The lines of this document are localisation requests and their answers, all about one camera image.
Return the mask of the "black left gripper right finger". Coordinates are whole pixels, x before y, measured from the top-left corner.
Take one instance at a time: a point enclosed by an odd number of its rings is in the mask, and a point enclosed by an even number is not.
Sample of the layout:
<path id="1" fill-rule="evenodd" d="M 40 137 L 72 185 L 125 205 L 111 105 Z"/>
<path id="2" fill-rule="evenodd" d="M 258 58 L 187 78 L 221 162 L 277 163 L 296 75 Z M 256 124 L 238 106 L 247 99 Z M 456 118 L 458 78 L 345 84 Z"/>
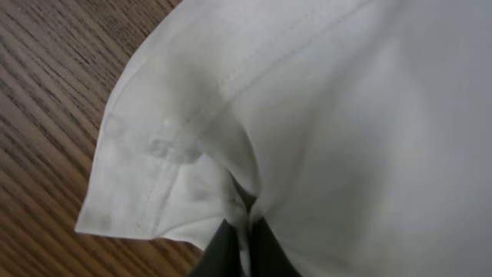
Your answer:
<path id="1" fill-rule="evenodd" d="M 252 277 L 301 277 L 264 218 L 251 227 L 249 251 Z"/>

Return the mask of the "white t-shirt black print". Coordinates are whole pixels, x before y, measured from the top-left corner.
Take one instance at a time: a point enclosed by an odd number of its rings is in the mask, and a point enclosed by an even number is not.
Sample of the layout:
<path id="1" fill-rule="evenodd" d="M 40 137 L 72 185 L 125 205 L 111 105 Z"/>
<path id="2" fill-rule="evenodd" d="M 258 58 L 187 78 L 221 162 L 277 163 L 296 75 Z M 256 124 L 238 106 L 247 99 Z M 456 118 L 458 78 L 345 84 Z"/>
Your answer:
<path id="1" fill-rule="evenodd" d="M 489 1 L 183 1 L 113 88 L 75 230 L 302 276 L 491 274 Z"/>

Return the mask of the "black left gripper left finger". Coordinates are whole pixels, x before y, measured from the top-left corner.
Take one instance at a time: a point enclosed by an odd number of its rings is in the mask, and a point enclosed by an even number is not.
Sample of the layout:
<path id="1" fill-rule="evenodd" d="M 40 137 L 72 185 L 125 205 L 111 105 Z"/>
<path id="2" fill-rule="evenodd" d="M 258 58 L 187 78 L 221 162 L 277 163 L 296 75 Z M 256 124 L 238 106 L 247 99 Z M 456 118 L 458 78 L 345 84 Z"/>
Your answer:
<path id="1" fill-rule="evenodd" d="M 238 235 L 224 220 L 218 227 L 203 256 L 187 277 L 243 276 Z"/>

